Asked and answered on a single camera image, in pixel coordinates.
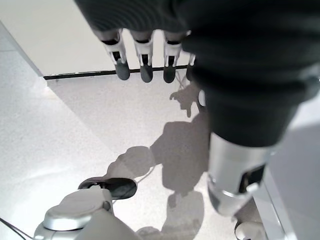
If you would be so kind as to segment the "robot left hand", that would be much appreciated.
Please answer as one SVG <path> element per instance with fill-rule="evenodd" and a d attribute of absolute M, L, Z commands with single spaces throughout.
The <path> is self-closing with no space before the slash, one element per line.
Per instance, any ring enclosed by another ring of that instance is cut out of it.
<path fill-rule="evenodd" d="M 320 89 L 317 0 L 78 0 L 101 41 L 117 29 L 187 33 L 210 130 L 208 191 L 233 216 L 259 189 L 299 105 Z"/>

